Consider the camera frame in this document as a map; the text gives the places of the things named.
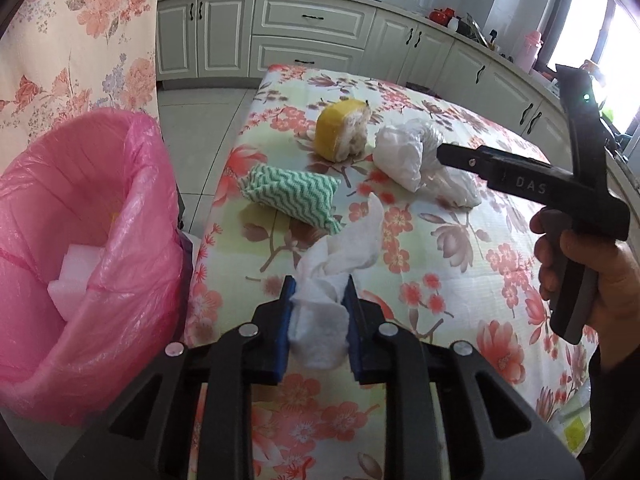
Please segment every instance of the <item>gray grip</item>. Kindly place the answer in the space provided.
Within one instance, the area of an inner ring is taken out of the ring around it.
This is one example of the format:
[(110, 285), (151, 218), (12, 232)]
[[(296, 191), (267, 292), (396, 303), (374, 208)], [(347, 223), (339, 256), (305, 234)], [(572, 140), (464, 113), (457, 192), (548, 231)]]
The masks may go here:
[(549, 302), (551, 330), (576, 345), (582, 339), (582, 329), (591, 315), (598, 291), (598, 273), (567, 259), (562, 253), (560, 235), (573, 226), (569, 215), (555, 209), (543, 209), (540, 220), (554, 253), (551, 268), (560, 282), (560, 288), (551, 295)]

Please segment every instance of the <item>crumpled white plastic bag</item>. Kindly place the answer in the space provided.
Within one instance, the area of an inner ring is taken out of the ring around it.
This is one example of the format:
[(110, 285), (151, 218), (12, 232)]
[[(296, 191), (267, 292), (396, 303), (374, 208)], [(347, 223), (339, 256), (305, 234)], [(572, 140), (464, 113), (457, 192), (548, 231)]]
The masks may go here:
[(436, 150), (444, 136), (422, 119), (382, 126), (376, 133), (373, 163), (400, 186), (415, 193), (422, 189), (431, 199), (443, 197), (456, 207), (475, 207), (482, 200), (471, 176), (439, 163)]
[(291, 352), (306, 368), (331, 370), (347, 355), (349, 313), (341, 305), (349, 275), (376, 263), (384, 209), (373, 193), (369, 214), (337, 235), (325, 236), (300, 258), (289, 323)]

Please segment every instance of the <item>bright window pane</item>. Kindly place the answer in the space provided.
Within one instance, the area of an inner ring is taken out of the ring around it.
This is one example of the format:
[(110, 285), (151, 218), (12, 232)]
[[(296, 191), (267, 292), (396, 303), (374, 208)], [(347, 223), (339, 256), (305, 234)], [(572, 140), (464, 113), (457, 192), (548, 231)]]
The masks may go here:
[(556, 45), (549, 68), (556, 63), (567, 66), (582, 66), (591, 59), (604, 22), (608, 0), (571, 0), (569, 14)]
[(640, 107), (640, 31), (624, 9), (616, 6), (600, 69), (607, 79), (605, 109), (613, 111), (613, 125), (626, 132)]

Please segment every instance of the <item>tiled floor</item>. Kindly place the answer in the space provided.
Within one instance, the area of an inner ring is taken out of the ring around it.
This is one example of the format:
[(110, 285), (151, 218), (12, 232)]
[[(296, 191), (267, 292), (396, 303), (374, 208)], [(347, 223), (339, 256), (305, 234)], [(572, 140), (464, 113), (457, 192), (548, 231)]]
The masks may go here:
[(255, 90), (158, 91), (160, 126), (184, 201), (184, 230), (202, 238), (213, 195)]

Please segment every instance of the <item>human hand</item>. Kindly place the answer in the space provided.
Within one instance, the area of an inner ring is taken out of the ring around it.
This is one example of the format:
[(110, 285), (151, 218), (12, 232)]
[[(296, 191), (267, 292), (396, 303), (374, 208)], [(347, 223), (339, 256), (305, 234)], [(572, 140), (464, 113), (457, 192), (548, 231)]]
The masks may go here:
[[(531, 230), (544, 234), (540, 213)], [(628, 245), (593, 235), (564, 231), (560, 237), (564, 255), (598, 273), (598, 293), (588, 325), (600, 341), (600, 366), (609, 370), (640, 346), (640, 267)], [(540, 261), (540, 296), (549, 300), (561, 283), (551, 269), (554, 253), (546, 236), (538, 239), (534, 254)]]

